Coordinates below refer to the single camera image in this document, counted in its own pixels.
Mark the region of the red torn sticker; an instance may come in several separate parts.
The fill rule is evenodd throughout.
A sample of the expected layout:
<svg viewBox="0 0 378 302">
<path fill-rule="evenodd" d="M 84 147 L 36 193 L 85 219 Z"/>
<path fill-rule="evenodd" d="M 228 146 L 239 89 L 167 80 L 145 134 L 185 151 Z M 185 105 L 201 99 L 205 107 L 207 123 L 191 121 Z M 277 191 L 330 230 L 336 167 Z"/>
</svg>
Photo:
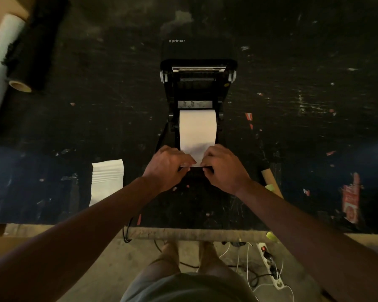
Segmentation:
<svg viewBox="0 0 378 302">
<path fill-rule="evenodd" d="M 353 182 L 349 185 L 343 185 L 342 188 L 342 211 L 345 219 L 357 225 L 359 218 L 359 202 L 360 202 L 360 176 L 357 172 L 352 174 Z"/>
</svg>

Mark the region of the person's grey shorts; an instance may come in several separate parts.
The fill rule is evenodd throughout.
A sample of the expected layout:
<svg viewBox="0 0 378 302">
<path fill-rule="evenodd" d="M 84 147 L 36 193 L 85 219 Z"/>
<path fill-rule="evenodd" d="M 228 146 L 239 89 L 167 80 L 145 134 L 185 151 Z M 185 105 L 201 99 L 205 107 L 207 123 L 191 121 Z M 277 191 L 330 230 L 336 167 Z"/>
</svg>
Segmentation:
<svg viewBox="0 0 378 302">
<path fill-rule="evenodd" d="M 257 302 L 241 276 L 223 279 L 189 272 L 157 281 L 136 280 L 121 302 Z"/>
</svg>

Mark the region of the person's leg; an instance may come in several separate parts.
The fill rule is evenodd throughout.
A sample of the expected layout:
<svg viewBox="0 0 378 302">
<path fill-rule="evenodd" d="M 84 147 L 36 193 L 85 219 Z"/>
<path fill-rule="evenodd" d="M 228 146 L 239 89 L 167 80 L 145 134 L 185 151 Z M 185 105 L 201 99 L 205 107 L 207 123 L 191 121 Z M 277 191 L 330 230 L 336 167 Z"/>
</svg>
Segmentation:
<svg viewBox="0 0 378 302">
<path fill-rule="evenodd" d="M 157 281 L 181 272 L 179 268 L 179 248 L 176 241 L 165 241 L 156 260 L 146 266 L 136 280 Z"/>
<path fill-rule="evenodd" d="M 229 279 L 238 276 L 217 255 L 213 242 L 199 242 L 199 269 L 197 273 Z"/>
</svg>

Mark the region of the person's right forearm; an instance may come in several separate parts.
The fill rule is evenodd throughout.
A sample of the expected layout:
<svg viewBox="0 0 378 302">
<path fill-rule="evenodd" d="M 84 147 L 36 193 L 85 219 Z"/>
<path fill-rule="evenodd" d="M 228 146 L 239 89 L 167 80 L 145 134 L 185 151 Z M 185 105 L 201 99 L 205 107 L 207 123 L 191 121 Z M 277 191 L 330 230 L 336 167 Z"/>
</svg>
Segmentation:
<svg viewBox="0 0 378 302">
<path fill-rule="evenodd" d="M 378 302 L 378 253 L 251 179 L 235 195 L 337 302 Z"/>
</svg>

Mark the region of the person's right hand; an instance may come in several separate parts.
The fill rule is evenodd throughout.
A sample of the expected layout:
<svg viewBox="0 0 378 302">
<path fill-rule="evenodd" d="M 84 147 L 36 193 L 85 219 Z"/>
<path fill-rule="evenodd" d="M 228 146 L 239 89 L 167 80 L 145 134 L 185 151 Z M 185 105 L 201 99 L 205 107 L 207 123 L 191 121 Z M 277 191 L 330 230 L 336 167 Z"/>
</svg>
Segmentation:
<svg viewBox="0 0 378 302">
<path fill-rule="evenodd" d="M 213 186 L 237 196 L 237 194 L 252 182 L 239 158 L 226 147 L 216 144 L 210 146 L 204 153 L 201 167 L 212 167 L 215 174 Z"/>
</svg>

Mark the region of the person's left leg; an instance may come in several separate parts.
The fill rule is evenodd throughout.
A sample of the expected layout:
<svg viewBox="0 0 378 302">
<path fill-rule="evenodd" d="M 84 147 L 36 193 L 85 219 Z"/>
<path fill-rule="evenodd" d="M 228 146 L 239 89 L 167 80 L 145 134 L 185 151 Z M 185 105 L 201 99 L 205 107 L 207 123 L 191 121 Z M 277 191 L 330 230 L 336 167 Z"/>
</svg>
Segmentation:
<svg viewBox="0 0 378 302">
<path fill-rule="evenodd" d="M 179 268 L 179 248 L 176 241 L 165 241 L 156 260 L 146 266 L 136 280 L 157 281 L 181 272 Z"/>
</svg>

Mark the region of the brown cardboard tube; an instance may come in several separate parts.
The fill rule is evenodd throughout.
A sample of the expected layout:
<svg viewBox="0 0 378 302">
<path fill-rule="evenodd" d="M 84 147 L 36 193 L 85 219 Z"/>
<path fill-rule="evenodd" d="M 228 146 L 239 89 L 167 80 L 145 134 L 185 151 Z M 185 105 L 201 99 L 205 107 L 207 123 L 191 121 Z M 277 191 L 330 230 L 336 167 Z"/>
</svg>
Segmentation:
<svg viewBox="0 0 378 302">
<path fill-rule="evenodd" d="M 261 173 L 262 173 L 262 177 L 263 177 L 263 179 L 266 183 L 266 186 L 265 186 L 266 189 L 268 189 L 269 191 L 271 191 L 272 193 L 274 193 L 278 197 L 284 198 L 271 169 L 268 168 L 268 169 L 262 170 Z"/>
</svg>

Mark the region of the person's right leg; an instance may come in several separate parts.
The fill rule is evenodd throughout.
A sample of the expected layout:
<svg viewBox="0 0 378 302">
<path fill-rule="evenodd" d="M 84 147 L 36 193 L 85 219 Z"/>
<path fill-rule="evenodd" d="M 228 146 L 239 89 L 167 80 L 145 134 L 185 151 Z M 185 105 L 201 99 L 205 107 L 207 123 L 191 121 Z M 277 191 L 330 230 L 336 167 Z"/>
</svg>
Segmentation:
<svg viewBox="0 0 378 302">
<path fill-rule="evenodd" d="M 217 255 L 213 242 L 199 242 L 199 269 L 197 273 L 229 279 L 238 276 Z"/>
</svg>

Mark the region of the white label paper roll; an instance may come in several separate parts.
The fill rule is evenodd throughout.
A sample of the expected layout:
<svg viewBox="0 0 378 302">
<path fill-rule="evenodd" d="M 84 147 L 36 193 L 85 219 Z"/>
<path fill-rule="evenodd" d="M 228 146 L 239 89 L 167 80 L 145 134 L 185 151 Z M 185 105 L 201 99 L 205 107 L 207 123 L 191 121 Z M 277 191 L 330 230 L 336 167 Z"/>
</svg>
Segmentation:
<svg viewBox="0 0 378 302">
<path fill-rule="evenodd" d="M 199 167 L 204 153 L 215 145 L 217 117 L 214 109 L 181 110 L 179 114 L 179 138 L 182 152 L 191 155 Z"/>
</svg>

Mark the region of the brown cardboard sheet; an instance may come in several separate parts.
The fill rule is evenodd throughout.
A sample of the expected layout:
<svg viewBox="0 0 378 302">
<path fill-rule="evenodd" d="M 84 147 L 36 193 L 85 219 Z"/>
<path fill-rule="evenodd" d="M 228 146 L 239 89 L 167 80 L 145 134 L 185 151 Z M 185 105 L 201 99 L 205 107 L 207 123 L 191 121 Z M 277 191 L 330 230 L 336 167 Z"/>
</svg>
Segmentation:
<svg viewBox="0 0 378 302">
<path fill-rule="evenodd" d="M 0 23 L 6 14 L 27 20 L 36 0 L 0 0 Z"/>
</svg>

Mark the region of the person's left hand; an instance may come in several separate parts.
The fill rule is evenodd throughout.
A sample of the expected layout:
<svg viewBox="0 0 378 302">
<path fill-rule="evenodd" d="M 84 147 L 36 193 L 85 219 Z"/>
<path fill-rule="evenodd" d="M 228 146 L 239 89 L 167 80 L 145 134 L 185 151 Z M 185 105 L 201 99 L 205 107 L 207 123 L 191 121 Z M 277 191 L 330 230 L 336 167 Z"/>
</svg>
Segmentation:
<svg viewBox="0 0 378 302">
<path fill-rule="evenodd" d="M 195 159 L 177 148 L 161 147 L 151 158 L 142 177 L 156 194 L 165 192 L 176 186 L 176 168 L 184 165 L 196 165 Z"/>
</svg>

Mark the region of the person's left forearm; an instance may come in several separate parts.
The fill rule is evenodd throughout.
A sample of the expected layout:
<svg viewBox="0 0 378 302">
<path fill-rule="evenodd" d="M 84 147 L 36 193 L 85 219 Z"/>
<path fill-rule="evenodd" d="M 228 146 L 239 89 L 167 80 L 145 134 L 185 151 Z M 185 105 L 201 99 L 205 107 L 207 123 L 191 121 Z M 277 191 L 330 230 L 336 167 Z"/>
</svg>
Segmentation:
<svg viewBox="0 0 378 302">
<path fill-rule="evenodd" d="M 139 177 L 1 257 L 0 302 L 56 302 L 160 192 L 159 180 Z"/>
</svg>

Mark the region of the black stretch film roll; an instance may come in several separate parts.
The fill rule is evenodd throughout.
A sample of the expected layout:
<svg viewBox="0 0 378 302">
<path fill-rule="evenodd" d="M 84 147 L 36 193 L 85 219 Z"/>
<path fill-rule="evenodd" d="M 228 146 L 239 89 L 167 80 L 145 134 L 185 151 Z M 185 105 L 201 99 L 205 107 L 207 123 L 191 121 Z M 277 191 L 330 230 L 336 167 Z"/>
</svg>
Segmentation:
<svg viewBox="0 0 378 302">
<path fill-rule="evenodd" d="M 6 80 L 17 91 L 40 91 L 45 85 L 59 25 L 69 0 L 35 0 L 20 34 L 7 48 Z"/>
</svg>

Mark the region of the black label printer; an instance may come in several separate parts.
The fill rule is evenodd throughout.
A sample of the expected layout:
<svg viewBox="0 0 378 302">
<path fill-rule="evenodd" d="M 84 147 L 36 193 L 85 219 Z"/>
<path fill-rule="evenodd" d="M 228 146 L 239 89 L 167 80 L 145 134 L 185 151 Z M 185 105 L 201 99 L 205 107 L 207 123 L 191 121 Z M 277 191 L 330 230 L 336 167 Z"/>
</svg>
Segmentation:
<svg viewBox="0 0 378 302">
<path fill-rule="evenodd" d="M 223 104 L 237 77 L 237 58 L 227 38 L 172 38 L 161 45 L 160 79 L 168 105 L 168 118 L 156 151 L 167 145 L 180 149 L 181 110 L 214 109 L 216 142 L 225 145 Z"/>
</svg>

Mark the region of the white folded label stack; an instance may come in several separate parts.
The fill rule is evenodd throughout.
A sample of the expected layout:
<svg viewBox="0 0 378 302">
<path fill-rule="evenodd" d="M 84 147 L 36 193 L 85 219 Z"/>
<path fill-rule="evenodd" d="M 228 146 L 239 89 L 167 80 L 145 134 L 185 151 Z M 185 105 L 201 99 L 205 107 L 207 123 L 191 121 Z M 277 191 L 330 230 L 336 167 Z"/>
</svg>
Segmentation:
<svg viewBox="0 0 378 302">
<path fill-rule="evenodd" d="M 119 191 L 124 186 L 124 163 L 122 159 L 92 163 L 92 206 Z"/>
</svg>

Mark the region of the white power strip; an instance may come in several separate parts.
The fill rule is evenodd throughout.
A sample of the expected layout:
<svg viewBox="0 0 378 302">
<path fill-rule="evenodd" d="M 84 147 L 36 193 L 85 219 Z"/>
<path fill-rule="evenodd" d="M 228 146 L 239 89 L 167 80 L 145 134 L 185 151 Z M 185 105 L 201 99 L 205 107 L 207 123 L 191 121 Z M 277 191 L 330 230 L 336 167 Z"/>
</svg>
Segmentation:
<svg viewBox="0 0 378 302">
<path fill-rule="evenodd" d="M 278 269 L 274 256 L 269 252 L 265 243 L 257 243 L 256 245 L 267 269 L 267 276 L 270 277 L 273 286 L 277 290 L 284 289 L 285 284 L 281 278 L 281 269 Z"/>
</svg>

